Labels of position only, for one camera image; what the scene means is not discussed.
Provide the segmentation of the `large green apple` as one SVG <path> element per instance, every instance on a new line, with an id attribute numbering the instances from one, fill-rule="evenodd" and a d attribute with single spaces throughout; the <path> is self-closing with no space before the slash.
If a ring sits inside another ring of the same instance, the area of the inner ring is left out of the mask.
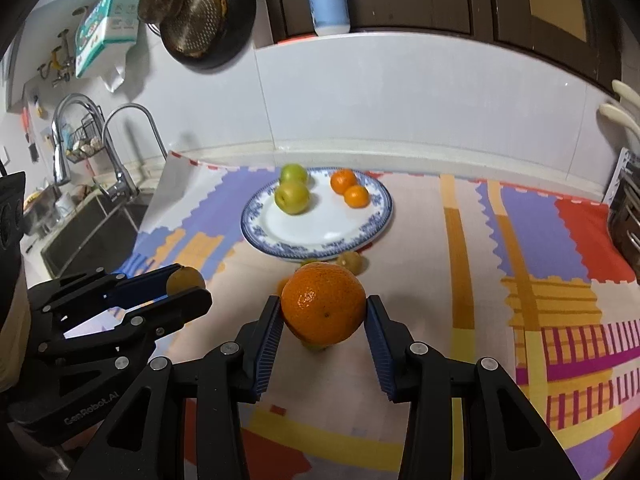
<path id="1" fill-rule="evenodd" d="M 310 202 L 310 193 L 302 182 L 288 181 L 281 183 L 273 194 L 274 202 L 286 214 L 295 216 L 302 214 Z"/>

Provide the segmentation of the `blue white porcelain plate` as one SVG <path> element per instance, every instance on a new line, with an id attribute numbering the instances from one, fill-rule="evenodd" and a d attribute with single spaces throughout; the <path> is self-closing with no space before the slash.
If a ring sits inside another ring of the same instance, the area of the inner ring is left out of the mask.
<path id="1" fill-rule="evenodd" d="M 342 252 L 366 246 L 390 224 L 394 204 L 385 185 L 357 171 L 370 202 L 364 208 L 349 207 L 331 188 L 332 167 L 308 170 L 310 204 L 300 214 L 281 210 L 273 181 L 259 189 L 246 203 L 240 228 L 247 243 L 268 256 L 283 260 L 331 260 Z"/>

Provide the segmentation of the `orange lemon-shaped citrus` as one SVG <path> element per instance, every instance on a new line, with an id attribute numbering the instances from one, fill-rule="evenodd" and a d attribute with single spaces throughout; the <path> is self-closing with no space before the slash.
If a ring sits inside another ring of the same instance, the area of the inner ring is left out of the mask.
<path id="1" fill-rule="evenodd" d="M 282 295 L 283 289 L 285 288 L 286 284 L 288 284 L 289 280 L 290 280 L 290 277 L 288 276 L 287 278 L 282 278 L 282 280 L 278 283 L 277 290 L 276 290 L 277 296 Z"/>

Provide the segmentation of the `small yellowish lime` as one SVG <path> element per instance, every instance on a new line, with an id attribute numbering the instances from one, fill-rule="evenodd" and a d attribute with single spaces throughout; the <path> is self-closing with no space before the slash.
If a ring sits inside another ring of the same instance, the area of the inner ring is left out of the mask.
<path id="1" fill-rule="evenodd" d="M 192 266 L 180 266 L 178 270 L 171 273 L 166 282 L 166 294 L 168 296 L 181 294 L 190 288 L 206 289 L 206 284 L 200 271 L 192 268 Z"/>

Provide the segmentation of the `green round lime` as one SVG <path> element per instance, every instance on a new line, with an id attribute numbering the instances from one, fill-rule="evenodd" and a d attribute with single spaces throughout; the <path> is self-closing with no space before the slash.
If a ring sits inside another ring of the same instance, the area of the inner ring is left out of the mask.
<path id="1" fill-rule="evenodd" d="M 310 352 L 318 353 L 330 348 L 329 344 L 310 344 L 308 341 L 300 342 Z"/>

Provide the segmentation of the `large orange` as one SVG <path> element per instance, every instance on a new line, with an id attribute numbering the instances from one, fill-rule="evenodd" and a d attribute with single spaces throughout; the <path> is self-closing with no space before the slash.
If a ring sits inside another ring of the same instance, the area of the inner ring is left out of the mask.
<path id="1" fill-rule="evenodd" d="M 339 344 L 358 330 L 366 315 L 367 296 L 349 270 L 333 263 L 299 268 L 280 296 L 285 324 L 310 344 Z"/>

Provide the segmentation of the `brownish green lime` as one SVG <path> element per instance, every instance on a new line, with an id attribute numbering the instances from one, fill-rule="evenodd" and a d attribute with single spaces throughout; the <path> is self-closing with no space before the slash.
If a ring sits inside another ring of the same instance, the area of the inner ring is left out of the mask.
<path id="1" fill-rule="evenodd" d="M 337 256 L 336 264 L 354 275 L 359 275 L 363 270 L 363 258 L 358 252 L 342 252 Z"/>

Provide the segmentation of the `steel kitchen sink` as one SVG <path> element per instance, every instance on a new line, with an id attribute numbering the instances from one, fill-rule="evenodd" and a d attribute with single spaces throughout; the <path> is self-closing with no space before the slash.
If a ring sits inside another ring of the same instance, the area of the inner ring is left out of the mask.
<path id="1" fill-rule="evenodd" d="M 94 191 L 68 214 L 52 198 L 47 188 L 24 211 L 21 250 L 29 286 L 82 271 L 118 269 L 134 250 L 152 192 L 112 203 Z"/>

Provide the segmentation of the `small green lime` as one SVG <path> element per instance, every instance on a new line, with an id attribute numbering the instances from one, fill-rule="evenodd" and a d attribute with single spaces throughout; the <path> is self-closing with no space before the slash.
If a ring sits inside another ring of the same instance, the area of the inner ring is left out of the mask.
<path id="1" fill-rule="evenodd" d="M 317 263 L 320 260 L 315 259 L 315 258 L 309 258 L 309 259 L 305 259 L 303 260 L 301 263 L 299 263 L 300 266 L 306 266 L 307 264 L 311 264 L 311 263 Z"/>

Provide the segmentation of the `black frying pan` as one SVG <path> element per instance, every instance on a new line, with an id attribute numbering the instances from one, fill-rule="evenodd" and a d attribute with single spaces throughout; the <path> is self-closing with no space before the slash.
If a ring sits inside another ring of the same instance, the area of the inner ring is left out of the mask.
<path id="1" fill-rule="evenodd" d="M 179 63 L 216 70 L 252 36 L 257 0 L 158 0 L 160 38 Z"/>

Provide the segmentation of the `brass perforated strainer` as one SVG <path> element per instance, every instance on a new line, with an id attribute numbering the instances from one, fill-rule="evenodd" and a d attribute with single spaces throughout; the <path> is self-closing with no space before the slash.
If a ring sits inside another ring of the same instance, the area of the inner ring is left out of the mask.
<path id="1" fill-rule="evenodd" d="M 184 0 L 175 18 L 160 24 L 160 36 L 172 53 L 186 58 L 201 58 L 221 31 L 222 0 Z"/>

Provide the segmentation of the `teal white cardboard box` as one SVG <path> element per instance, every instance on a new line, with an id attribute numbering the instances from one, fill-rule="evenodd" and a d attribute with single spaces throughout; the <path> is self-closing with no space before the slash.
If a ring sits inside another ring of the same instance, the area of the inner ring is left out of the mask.
<path id="1" fill-rule="evenodd" d="M 114 92 L 126 77 L 126 55 L 137 43 L 140 0 L 99 0 L 75 32 L 75 76 L 103 80 Z"/>

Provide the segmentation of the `dark wooden window frame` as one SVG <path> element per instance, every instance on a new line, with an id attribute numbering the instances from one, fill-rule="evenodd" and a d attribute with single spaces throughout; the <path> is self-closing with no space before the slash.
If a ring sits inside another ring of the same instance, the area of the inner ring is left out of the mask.
<path id="1" fill-rule="evenodd" d="M 604 91 L 622 74 L 620 16 L 608 0 L 346 0 L 355 30 L 426 30 L 518 50 Z"/>

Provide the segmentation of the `small orange mandarin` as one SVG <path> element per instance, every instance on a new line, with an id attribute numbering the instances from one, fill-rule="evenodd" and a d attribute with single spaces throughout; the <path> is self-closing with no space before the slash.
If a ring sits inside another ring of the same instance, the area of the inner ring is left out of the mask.
<path id="1" fill-rule="evenodd" d="M 349 188 L 357 184 L 356 174 L 350 169 L 337 169 L 330 177 L 331 188 L 338 195 L 344 195 Z"/>

